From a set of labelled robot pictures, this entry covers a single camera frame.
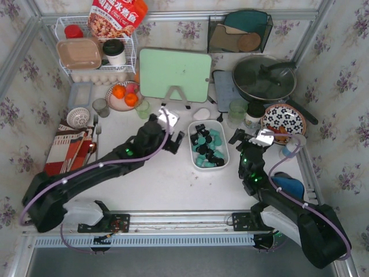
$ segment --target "frying pan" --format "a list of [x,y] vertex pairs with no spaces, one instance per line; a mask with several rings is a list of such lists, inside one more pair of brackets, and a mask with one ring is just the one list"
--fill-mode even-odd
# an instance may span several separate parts
[[245,100],[263,104],[286,103],[317,125],[318,120],[311,113],[289,98],[296,88],[296,76],[292,68],[296,68],[293,62],[280,62],[267,55],[252,55],[236,64],[232,78]]

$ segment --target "green glass cup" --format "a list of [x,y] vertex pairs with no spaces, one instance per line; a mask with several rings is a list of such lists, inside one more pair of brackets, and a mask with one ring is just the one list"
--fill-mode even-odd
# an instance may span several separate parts
[[247,102],[243,99],[233,100],[229,104],[227,124],[231,129],[237,129],[242,123],[247,111]]
[[138,116],[141,119],[148,119],[150,116],[150,103],[146,100],[142,100],[134,106]]

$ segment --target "orange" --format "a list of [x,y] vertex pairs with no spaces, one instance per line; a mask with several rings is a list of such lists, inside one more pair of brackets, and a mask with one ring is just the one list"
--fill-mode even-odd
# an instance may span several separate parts
[[126,94],[126,88],[122,85],[115,85],[113,87],[113,93],[112,93],[116,98],[118,99],[122,99],[123,97],[125,97]]
[[133,81],[135,81],[136,83],[140,83],[140,71],[137,71],[137,73],[135,74]]
[[129,107],[134,107],[137,101],[138,101],[138,97],[134,93],[128,93],[125,97],[125,102],[127,106]]

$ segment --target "white bowl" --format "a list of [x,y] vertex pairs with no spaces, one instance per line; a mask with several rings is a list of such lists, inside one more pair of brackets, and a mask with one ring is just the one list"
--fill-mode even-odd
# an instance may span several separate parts
[[86,126],[90,119],[90,112],[86,108],[74,108],[67,115],[67,123],[75,129]]
[[[223,143],[222,143],[221,146],[216,147],[216,149],[219,150],[224,155],[224,165],[223,166],[198,167],[196,165],[196,158],[199,155],[199,153],[192,151],[192,142],[191,142],[190,136],[192,134],[196,133],[195,126],[200,125],[200,124],[204,124],[205,128],[207,130],[213,129],[213,130],[219,132],[219,136],[220,136]],[[217,171],[217,170],[221,170],[221,169],[225,168],[227,166],[227,164],[229,163],[229,152],[228,152],[228,147],[227,147],[228,141],[225,138],[223,126],[218,121],[216,121],[216,120],[199,120],[199,121],[192,122],[189,125],[189,140],[190,140],[190,152],[191,152],[192,164],[193,164],[193,166],[195,167],[196,170],[203,171],[203,172]]]

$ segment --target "cutting board stand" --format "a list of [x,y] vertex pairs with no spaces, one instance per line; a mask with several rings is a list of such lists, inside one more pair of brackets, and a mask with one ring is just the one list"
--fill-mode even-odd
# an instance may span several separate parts
[[[181,100],[172,100],[171,96],[173,94],[174,91],[178,91],[179,96],[182,98]],[[172,85],[167,94],[165,95],[165,98],[163,99],[161,105],[165,106],[166,104],[168,104],[168,102],[182,102],[185,106],[186,109],[191,109],[190,103],[187,100],[187,97],[185,95],[185,93],[183,92],[183,90],[181,89],[181,87],[177,86],[177,85]]]

